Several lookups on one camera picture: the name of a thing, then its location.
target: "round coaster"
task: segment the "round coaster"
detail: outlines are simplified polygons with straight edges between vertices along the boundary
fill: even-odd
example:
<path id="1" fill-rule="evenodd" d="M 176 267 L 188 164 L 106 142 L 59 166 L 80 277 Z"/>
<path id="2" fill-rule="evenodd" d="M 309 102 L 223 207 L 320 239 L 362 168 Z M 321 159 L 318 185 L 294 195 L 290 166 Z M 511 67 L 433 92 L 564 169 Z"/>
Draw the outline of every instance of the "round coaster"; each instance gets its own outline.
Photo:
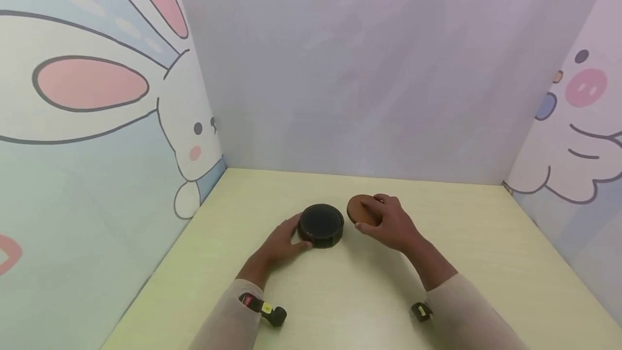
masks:
<path id="1" fill-rule="evenodd" d="M 361 200 L 364 198 L 376 200 L 376 198 L 368 194 L 357 194 L 348 202 L 348 218 L 352 220 L 352 223 L 367 223 L 372 226 L 378 226 L 382 222 L 382 218 L 363 206 Z"/>
<path id="2" fill-rule="evenodd" d="M 343 235 L 343 215 L 328 204 L 314 204 L 302 211 L 298 234 L 300 239 L 308 240 L 313 247 L 333 247 Z"/>

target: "light yellow table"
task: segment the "light yellow table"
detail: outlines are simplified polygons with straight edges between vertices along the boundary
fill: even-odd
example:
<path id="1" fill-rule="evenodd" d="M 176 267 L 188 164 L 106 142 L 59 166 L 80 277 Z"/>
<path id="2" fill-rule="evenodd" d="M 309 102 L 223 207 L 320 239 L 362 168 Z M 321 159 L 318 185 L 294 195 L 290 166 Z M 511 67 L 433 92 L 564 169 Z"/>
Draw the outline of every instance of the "light yellow table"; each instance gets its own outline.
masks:
<path id="1" fill-rule="evenodd" d="M 343 214 L 359 193 L 400 197 L 417 227 L 533 350 L 621 349 L 622 331 L 500 186 L 229 169 L 103 350 L 185 350 L 238 269 L 290 215 Z M 396 252 L 346 222 L 335 247 L 275 273 L 266 298 L 288 313 L 254 350 L 441 349 L 409 313 L 424 292 Z"/>

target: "wooden coaster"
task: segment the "wooden coaster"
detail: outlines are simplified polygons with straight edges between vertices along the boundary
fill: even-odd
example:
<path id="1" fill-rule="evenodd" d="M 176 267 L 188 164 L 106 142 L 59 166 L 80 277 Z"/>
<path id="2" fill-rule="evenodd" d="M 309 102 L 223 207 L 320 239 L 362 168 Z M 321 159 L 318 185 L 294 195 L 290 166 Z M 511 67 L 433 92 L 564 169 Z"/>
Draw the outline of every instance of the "wooden coaster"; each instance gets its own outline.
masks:
<path id="1" fill-rule="evenodd" d="M 369 211 L 367 207 L 363 206 L 363 203 L 361 203 L 363 198 L 376 200 L 373 196 L 368 194 L 357 194 L 348 202 L 348 218 L 352 220 L 352 223 L 367 223 L 372 226 L 378 226 L 381 223 L 382 218 L 376 214 L 373 214 L 372 211 Z"/>

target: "black coaster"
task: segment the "black coaster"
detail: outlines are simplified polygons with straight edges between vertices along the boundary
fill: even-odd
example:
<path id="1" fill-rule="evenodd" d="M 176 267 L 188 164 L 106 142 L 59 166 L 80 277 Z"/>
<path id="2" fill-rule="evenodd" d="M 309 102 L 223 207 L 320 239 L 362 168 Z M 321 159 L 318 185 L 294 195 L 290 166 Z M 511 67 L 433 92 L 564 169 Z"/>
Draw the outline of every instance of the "black coaster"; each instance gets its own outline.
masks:
<path id="1" fill-rule="evenodd" d="M 336 245 L 343 235 L 343 215 L 328 204 L 314 204 L 302 211 L 298 222 L 298 234 L 316 248 Z"/>

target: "wall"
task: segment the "wall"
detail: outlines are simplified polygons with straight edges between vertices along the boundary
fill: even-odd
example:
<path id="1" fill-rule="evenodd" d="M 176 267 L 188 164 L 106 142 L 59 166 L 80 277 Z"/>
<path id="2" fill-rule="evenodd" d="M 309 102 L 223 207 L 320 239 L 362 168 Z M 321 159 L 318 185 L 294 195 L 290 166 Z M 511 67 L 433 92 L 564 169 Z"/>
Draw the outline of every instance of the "wall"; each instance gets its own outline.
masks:
<path id="1" fill-rule="evenodd" d="M 227 165 L 500 184 L 595 0 L 184 0 Z"/>
<path id="2" fill-rule="evenodd" d="M 98 349 L 224 172 L 185 14 L 0 0 L 0 46 L 0 347 Z"/>
<path id="3" fill-rule="evenodd" d="M 598 0 L 507 179 L 537 223 L 622 325 L 622 16 Z"/>

